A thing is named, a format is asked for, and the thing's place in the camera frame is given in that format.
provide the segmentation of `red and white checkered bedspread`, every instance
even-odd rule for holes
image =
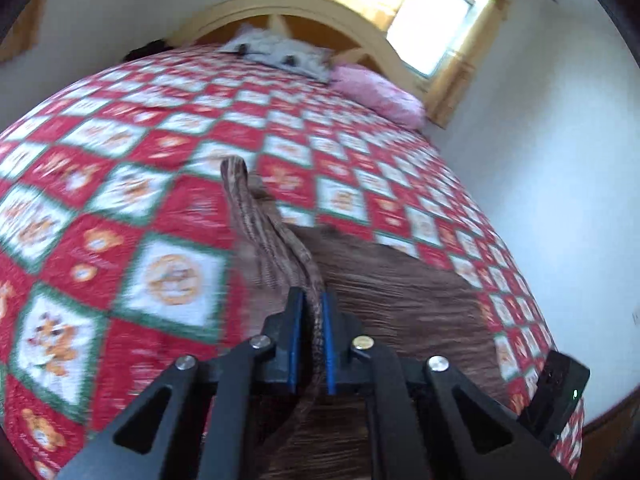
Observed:
[[[289,222],[334,224],[478,290],[519,412],[552,338],[436,150],[326,86],[211,47],[87,77],[0,137],[0,416],[49,479],[174,358],[247,334],[220,158]],[[554,454],[571,472],[582,404]]]

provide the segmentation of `black device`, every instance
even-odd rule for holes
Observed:
[[[331,292],[322,301],[326,392],[366,400],[373,480],[570,478],[549,450],[576,407],[587,368],[552,351],[536,395],[516,418],[446,357],[399,358],[340,312]],[[206,362],[176,360],[58,480],[251,478],[252,410],[259,406],[251,400],[295,400],[310,375],[304,313],[304,293],[292,288],[260,335]]]

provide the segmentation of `wooden headboard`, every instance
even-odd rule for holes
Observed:
[[[192,16],[171,35],[171,46],[224,43],[241,23],[326,47],[334,59],[358,62],[420,97],[413,74],[371,22],[332,0],[227,0]]]

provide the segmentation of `brown garment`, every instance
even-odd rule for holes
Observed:
[[[324,363],[318,299],[325,285],[336,291],[338,307],[358,316],[375,340],[399,355],[444,355],[487,394],[508,400],[493,339],[475,291],[463,278],[332,227],[283,224],[260,179],[252,175],[247,181],[244,162],[237,157],[222,164],[222,177],[239,234],[237,263],[249,286],[247,320],[259,330],[267,315],[282,310],[293,285],[305,289],[313,320],[314,380],[286,430],[271,440],[264,478],[370,475],[364,402],[319,394]]]

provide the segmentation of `blue strip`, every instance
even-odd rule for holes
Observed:
[[[304,295],[301,293],[296,303],[296,319],[293,323],[293,338],[289,351],[289,391],[294,394],[298,386],[298,355],[300,354],[300,330],[302,326],[302,303]]]
[[[328,294],[322,294],[322,320],[324,326],[322,332],[324,333],[324,362],[326,364],[326,389],[329,395],[335,395],[335,362],[334,362],[334,336],[331,330],[331,315],[329,312],[330,306],[328,301]]]

